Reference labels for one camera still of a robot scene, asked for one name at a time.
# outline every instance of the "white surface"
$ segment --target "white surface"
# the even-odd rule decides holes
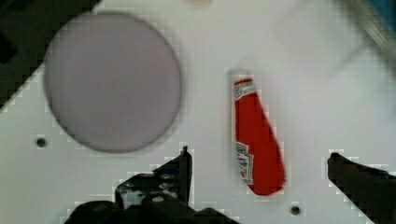
[[[46,106],[42,68],[0,116],[0,223],[64,223],[81,202],[112,200],[134,172],[193,149],[191,206],[213,206],[241,223],[371,223],[336,187],[333,150],[396,171],[395,77],[333,1],[104,1],[98,11],[134,13],[162,30],[188,75],[174,133],[130,154],[99,153],[61,131]],[[255,70],[287,165],[287,186],[251,194],[231,144],[231,80],[239,63]],[[49,146],[38,149],[44,135]],[[303,213],[289,210],[299,204]]]

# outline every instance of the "red ketchup bottle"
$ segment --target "red ketchup bottle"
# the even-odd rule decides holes
[[[253,75],[234,69],[235,148],[242,177],[257,195],[282,190],[286,181],[279,144],[265,117]]]

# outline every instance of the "circular disc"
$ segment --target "circular disc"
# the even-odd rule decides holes
[[[177,57],[160,33],[132,16],[70,21],[52,40],[45,65],[52,113],[87,147],[139,149],[158,139],[177,115]]]

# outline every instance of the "white label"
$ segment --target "white label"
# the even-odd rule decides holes
[[[248,185],[253,185],[253,155],[248,153],[248,145],[241,142],[236,142],[235,148],[238,153],[239,168],[242,177]]]
[[[238,101],[242,97],[254,93],[256,90],[254,89],[253,82],[249,81],[234,86],[233,91],[235,94],[235,101]]]

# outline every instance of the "screw hole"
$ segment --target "screw hole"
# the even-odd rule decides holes
[[[37,143],[38,147],[46,147],[47,146],[47,140],[45,138],[37,139],[36,143]]]
[[[159,186],[160,189],[169,189],[169,184],[167,183],[161,183],[161,185]]]
[[[301,209],[300,209],[299,206],[293,206],[293,207],[290,209],[290,211],[291,211],[291,213],[292,213],[294,216],[298,216],[298,215],[301,214]]]

